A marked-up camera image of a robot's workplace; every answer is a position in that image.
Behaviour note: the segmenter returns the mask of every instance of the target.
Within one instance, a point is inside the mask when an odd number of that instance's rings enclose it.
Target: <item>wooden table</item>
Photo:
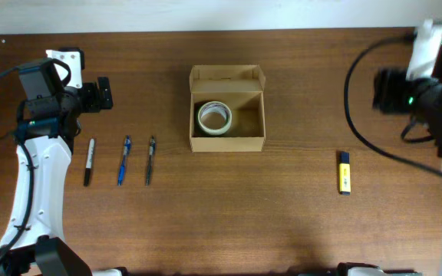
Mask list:
[[[362,145],[344,117],[343,83],[356,55],[410,29],[341,29],[0,36],[0,71],[79,46],[86,81],[108,76],[113,110],[83,114],[64,191],[66,242],[93,269],[172,274],[322,270],[341,261],[433,275],[439,270],[442,180]],[[351,114],[370,141],[440,167],[432,143],[403,144],[407,117],[371,109],[379,67],[406,67],[411,48],[376,51],[351,84]],[[262,153],[191,153],[193,64],[260,64],[267,77]],[[15,127],[25,94],[0,83],[0,133]],[[117,171],[133,141],[125,183]],[[147,145],[157,137],[153,183]],[[91,186],[83,187],[95,137]],[[352,194],[338,194],[336,151],[351,153]],[[17,178],[15,145],[0,142],[0,238]]]

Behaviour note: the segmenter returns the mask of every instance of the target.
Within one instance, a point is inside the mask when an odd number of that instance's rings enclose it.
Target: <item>cardboard box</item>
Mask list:
[[[257,152],[266,141],[263,91],[266,77],[258,65],[195,65],[190,72],[190,146],[193,152]],[[222,136],[198,126],[199,108],[220,101],[232,111]]]

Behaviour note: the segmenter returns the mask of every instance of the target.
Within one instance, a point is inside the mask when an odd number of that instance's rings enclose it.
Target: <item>yellow highlighter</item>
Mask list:
[[[341,195],[351,195],[351,166],[349,165],[349,153],[341,152],[341,162],[338,165],[340,173],[338,190]]]

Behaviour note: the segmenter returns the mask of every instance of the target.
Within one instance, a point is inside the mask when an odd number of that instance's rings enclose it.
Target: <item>highlighter cap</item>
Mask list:
[[[349,153],[341,152],[341,163],[344,163],[344,164],[350,163]]]

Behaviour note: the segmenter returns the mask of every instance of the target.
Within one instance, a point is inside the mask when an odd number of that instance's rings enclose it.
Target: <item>cardboard box flap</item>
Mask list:
[[[195,65],[190,72],[190,91],[262,92],[266,77],[258,65]]]

